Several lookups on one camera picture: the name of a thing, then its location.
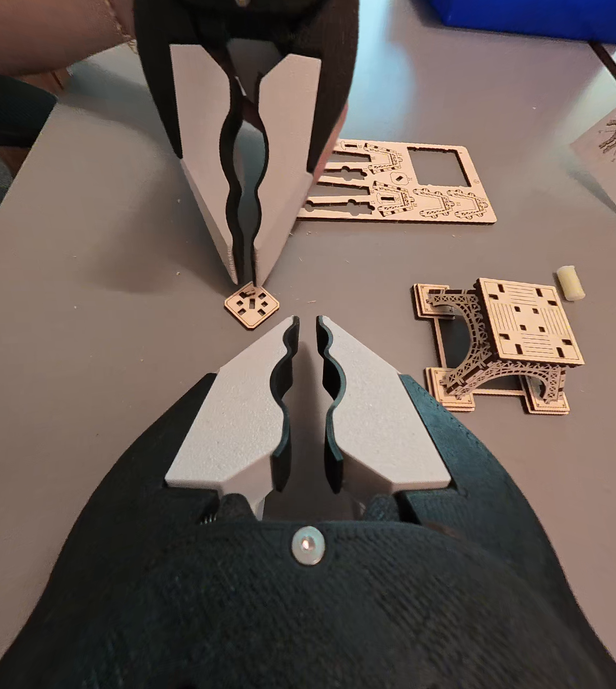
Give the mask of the wooden tower base assembly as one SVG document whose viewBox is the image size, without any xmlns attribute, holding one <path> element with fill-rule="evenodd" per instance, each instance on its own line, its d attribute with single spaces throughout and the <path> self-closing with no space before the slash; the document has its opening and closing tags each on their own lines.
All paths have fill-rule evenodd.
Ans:
<svg viewBox="0 0 616 689">
<path fill-rule="evenodd" d="M 479 278 L 471 289 L 416 283 L 418 320 L 432 323 L 438 367 L 424 370 L 428 392 L 449 411 L 471 412 L 476 398 L 514 397 L 528 414 L 565 416 L 568 370 L 584 365 L 557 289 Z M 445 353 L 442 322 L 463 322 L 468 351 L 456 366 Z"/>
</svg>

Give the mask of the grey desk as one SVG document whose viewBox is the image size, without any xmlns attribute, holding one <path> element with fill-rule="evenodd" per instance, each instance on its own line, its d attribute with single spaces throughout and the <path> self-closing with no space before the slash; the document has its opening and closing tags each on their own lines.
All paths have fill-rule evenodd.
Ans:
<svg viewBox="0 0 616 689">
<path fill-rule="evenodd" d="M 527 496 L 616 659 L 616 211 L 569 149 L 616 108 L 616 82 L 587 44 L 451 30 L 410 1 L 363 2 L 360 27 L 344 136 L 465 146 L 497 222 L 302 222 L 267 282 L 280 310 L 254 332 L 223 306 L 235 287 L 137 56 L 74 67 L 0 207 L 0 657 L 114 462 L 283 318 L 300 317 L 293 463 L 266 513 L 338 519 L 316 316 L 423 383 L 436 357 L 413 283 L 552 285 L 574 264 L 587 297 L 564 308 L 586 365 L 568 373 L 570 414 L 481 396 L 458 419 Z"/>
</svg>

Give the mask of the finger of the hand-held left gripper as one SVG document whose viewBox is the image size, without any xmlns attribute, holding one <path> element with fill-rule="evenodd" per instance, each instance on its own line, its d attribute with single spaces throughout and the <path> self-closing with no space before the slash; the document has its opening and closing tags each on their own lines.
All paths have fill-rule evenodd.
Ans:
<svg viewBox="0 0 616 689">
<path fill-rule="evenodd" d="M 181 165 L 221 261 L 234 284 L 244 272 L 238 222 L 241 183 L 234 143 L 241 128 L 241 89 L 200 45 L 172 45 Z"/>
<path fill-rule="evenodd" d="M 288 54 L 238 54 L 243 87 L 257 85 L 257 106 L 267 139 L 267 165 L 258 186 L 260 225 L 253 239 L 253 274 L 263 284 L 280 257 L 312 186 L 307 169 L 321 60 Z"/>
</svg>

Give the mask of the person's left forearm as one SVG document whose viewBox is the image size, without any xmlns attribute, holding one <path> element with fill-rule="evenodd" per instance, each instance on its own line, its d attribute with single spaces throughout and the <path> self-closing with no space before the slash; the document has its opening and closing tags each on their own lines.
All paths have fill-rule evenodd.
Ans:
<svg viewBox="0 0 616 689">
<path fill-rule="evenodd" d="M 0 1 L 0 74 L 51 72 L 134 38 L 133 1 Z"/>
</svg>

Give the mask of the blue plastic bin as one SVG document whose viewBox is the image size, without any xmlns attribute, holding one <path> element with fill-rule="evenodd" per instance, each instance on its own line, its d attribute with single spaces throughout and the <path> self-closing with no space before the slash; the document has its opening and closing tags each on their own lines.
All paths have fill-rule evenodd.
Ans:
<svg viewBox="0 0 616 689">
<path fill-rule="evenodd" d="M 430 1 L 453 28 L 616 44 L 616 1 Z"/>
</svg>

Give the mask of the pale wax stick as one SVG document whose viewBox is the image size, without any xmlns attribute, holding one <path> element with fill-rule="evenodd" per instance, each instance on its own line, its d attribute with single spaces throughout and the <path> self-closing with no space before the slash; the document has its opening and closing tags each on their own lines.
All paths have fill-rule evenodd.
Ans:
<svg viewBox="0 0 616 689">
<path fill-rule="evenodd" d="M 555 275 L 565 300 L 574 303 L 585 299 L 586 292 L 574 265 L 561 266 Z"/>
</svg>

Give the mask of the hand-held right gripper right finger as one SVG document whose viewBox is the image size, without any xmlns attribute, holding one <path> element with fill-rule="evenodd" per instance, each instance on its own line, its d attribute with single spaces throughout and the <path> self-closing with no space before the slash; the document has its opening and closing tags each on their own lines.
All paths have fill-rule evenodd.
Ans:
<svg viewBox="0 0 616 689">
<path fill-rule="evenodd" d="M 365 507 L 376 495 L 447 488 L 445 466 L 401 374 L 327 316 L 316 318 L 330 489 Z"/>
</svg>

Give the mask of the small square wooden plate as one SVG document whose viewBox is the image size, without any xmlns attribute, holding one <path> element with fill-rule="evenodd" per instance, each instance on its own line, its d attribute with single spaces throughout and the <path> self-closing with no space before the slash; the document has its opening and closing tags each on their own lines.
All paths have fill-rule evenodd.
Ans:
<svg viewBox="0 0 616 689">
<path fill-rule="evenodd" d="M 278 311 L 280 303 L 264 288 L 250 281 L 225 300 L 225 308 L 250 331 Z"/>
</svg>

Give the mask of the black chair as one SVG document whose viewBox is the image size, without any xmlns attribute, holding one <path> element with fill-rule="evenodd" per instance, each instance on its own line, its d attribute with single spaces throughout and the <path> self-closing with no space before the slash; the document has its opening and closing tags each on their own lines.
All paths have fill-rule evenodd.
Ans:
<svg viewBox="0 0 616 689">
<path fill-rule="evenodd" d="M 56 101 L 52 92 L 0 75 L 0 159 L 13 178 L 28 157 Z"/>
</svg>

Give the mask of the laser-cut wooden parts sheet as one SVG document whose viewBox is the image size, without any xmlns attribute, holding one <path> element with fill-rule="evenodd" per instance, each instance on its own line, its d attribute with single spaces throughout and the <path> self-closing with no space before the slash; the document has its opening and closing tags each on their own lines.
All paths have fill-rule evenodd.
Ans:
<svg viewBox="0 0 616 689">
<path fill-rule="evenodd" d="M 452 154 L 464 185 L 420 182 L 411 154 Z M 328 162 L 297 215 L 298 220 L 344 220 L 492 225 L 496 215 L 463 146 L 338 139 L 337 160 Z"/>
</svg>

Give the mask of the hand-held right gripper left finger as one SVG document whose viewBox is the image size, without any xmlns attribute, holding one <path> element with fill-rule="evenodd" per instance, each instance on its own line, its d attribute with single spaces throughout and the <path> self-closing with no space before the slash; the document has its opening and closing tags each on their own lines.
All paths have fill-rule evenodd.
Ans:
<svg viewBox="0 0 616 689">
<path fill-rule="evenodd" d="M 167 486 L 243 495 L 262 518 L 291 470 L 289 412 L 300 320 L 284 319 L 222 366 L 165 480 Z"/>
</svg>

